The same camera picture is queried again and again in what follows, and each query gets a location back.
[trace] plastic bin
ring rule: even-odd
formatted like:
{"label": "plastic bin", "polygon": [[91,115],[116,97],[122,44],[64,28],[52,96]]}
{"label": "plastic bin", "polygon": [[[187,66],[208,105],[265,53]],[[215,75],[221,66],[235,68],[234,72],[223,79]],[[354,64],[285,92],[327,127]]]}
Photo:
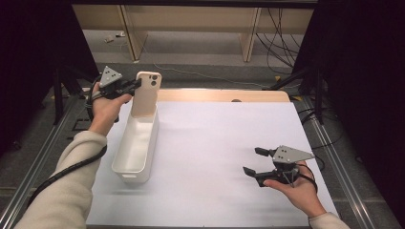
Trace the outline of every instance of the plastic bin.
{"label": "plastic bin", "polygon": [[112,165],[113,171],[124,182],[146,182],[149,179],[158,130],[158,108],[153,116],[134,118],[128,115]]}

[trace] human hand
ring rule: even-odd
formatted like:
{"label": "human hand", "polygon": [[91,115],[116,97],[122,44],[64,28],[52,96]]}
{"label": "human hand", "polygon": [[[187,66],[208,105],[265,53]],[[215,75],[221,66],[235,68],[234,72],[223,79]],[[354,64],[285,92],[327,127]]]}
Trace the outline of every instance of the human hand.
{"label": "human hand", "polygon": [[[305,161],[299,161],[297,164],[307,165]],[[312,172],[305,166],[298,166],[300,174],[312,177]],[[318,196],[315,187],[308,180],[298,177],[294,182],[294,187],[290,184],[283,184],[277,180],[267,179],[263,182],[267,187],[276,189],[287,196],[289,201],[296,208],[303,211],[309,218],[314,218],[326,213]]]}
{"label": "human hand", "polygon": [[[93,93],[99,90],[99,83],[95,84]],[[98,98],[93,101],[93,114],[94,119],[89,128],[89,131],[107,135],[117,119],[119,110],[122,104],[131,100],[130,94],[123,94],[115,99],[107,99],[104,97]]]}

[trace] aluminum rail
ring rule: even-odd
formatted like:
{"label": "aluminum rail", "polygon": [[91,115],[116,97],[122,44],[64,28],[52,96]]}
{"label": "aluminum rail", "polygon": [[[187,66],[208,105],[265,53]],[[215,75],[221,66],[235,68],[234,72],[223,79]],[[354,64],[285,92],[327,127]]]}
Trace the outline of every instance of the aluminum rail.
{"label": "aluminum rail", "polygon": [[38,155],[32,163],[30,170],[27,172],[20,186],[15,191],[9,205],[4,210],[3,215],[0,218],[0,228],[9,229],[12,228],[12,226],[14,225],[15,220],[27,199],[30,189],[35,184],[36,179],[38,178],[42,168],[44,167],[44,164],[47,161],[54,144],[58,140],[60,132],[61,130],[63,130],[66,121],[70,113],[72,112],[73,106],[78,99],[79,95],[71,95],[68,98],[65,106],[65,114],[61,117],[59,123],[57,125],[54,125],[51,129],[50,134],[48,135]]}
{"label": "aluminum rail", "polygon": [[[304,102],[308,108],[313,108],[311,102],[307,97],[304,98]],[[331,143],[330,137],[328,132],[326,131],[323,125],[317,120],[312,120],[312,125],[318,134],[319,139],[321,140],[322,144],[327,145]],[[345,166],[342,163],[342,160],[339,157],[339,154],[333,147],[333,144],[324,147],[325,152],[330,160],[331,166],[333,171],[336,173],[336,176],[339,180],[339,183],[345,192],[346,198],[349,201],[349,204],[352,207],[352,210],[357,218],[357,221],[361,228],[369,229],[369,228],[376,228],[371,217],[369,211],[361,200],[360,195],[358,194],[357,190],[355,189],[353,182],[345,169]]]}

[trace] white phone case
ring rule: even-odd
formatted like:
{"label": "white phone case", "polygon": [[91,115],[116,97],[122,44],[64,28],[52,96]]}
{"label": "white phone case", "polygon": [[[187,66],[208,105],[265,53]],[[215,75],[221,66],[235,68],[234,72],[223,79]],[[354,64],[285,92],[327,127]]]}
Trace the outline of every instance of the white phone case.
{"label": "white phone case", "polygon": [[141,79],[141,86],[135,90],[131,109],[132,117],[151,116],[155,113],[160,89],[160,73],[139,72],[137,79]]}

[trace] sleeve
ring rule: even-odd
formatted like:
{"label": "sleeve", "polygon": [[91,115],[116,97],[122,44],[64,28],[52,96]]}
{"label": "sleeve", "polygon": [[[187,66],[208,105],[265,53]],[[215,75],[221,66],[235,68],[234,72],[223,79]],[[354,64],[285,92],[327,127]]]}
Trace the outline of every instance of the sleeve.
{"label": "sleeve", "polygon": [[[89,131],[77,134],[62,153],[53,175],[97,155],[106,144],[104,135]],[[99,163],[100,159],[72,171],[44,189],[15,228],[86,228]]]}
{"label": "sleeve", "polygon": [[312,229],[349,229],[349,226],[333,213],[311,218],[309,225]]}

